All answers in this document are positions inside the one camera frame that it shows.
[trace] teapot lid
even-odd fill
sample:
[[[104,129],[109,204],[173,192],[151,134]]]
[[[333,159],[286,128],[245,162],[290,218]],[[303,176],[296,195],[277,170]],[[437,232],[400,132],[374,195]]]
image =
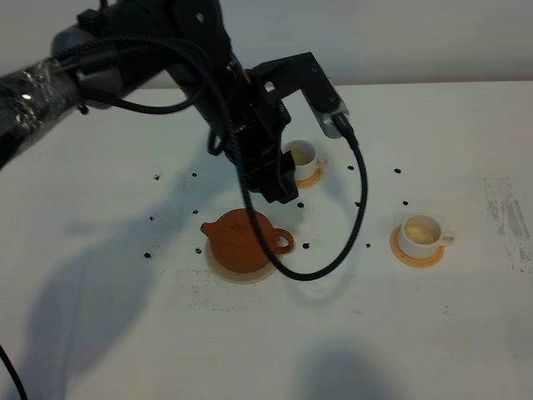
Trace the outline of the teapot lid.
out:
[[[265,235],[266,240],[269,241],[269,238],[274,233],[274,227],[263,214],[257,211],[255,213],[261,232]],[[253,232],[253,227],[244,208],[227,212],[215,222],[215,225],[219,229],[218,232],[224,234],[226,243],[239,247],[257,243],[256,234]]]

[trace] white teacup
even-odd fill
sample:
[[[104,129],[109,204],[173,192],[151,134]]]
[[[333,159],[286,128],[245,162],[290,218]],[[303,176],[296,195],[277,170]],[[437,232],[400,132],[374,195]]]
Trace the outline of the white teacup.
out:
[[[318,156],[312,144],[305,140],[293,140],[283,146],[283,152],[291,152],[296,170],[295,181],[305,181],[314,175],[318,169]]]
[[[456,240],[453,232],[444,231],[433,217],[414,214],[400,226],[398,247],[411,258],[428,258],[439,246],[450,246]]]

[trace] white wall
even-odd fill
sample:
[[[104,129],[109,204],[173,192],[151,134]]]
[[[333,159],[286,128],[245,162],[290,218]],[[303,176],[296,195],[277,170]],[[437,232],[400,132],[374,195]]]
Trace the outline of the white wall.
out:
[[[2,2],[0,73],[46,55],[54,33],[97,3]],[[222,7],[247,68],[311,50],[337,83],[533,77],[533,0],[222,0]]]

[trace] teapot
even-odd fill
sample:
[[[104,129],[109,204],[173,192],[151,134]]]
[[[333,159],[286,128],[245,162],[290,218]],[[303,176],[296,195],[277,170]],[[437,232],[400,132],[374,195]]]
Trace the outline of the teapot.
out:
[[[275,229],[267,217],[255,211],[261,232],[268,247],[275,254],[286,254],[294,248],[294,238],[283,229]],[[203,223],[201,231],[209,238],[215,259],[235,273],[253,273],[268,264],[244,208],[222,215],[218,221]],[[285,238],[286,246],[279,246],[277,239]]]

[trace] orange saucer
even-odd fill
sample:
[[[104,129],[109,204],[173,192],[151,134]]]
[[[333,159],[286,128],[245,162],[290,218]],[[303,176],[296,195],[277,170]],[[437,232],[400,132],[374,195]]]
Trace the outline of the orange saucer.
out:
[[[444,247],[439,246],[437,251],[428,258],[413,258],[405,255],[400,247],[398,246],[398,233],[400,232],[400,227],[396,227],[396,229],[392,232],[391,235],[391,250],[401,262],[403,262],[406,265],[409,265],[410,267],[414,268],[428,268],[433,267],[435,264],[437,264],[441,259],[442,256],[444,256]]]

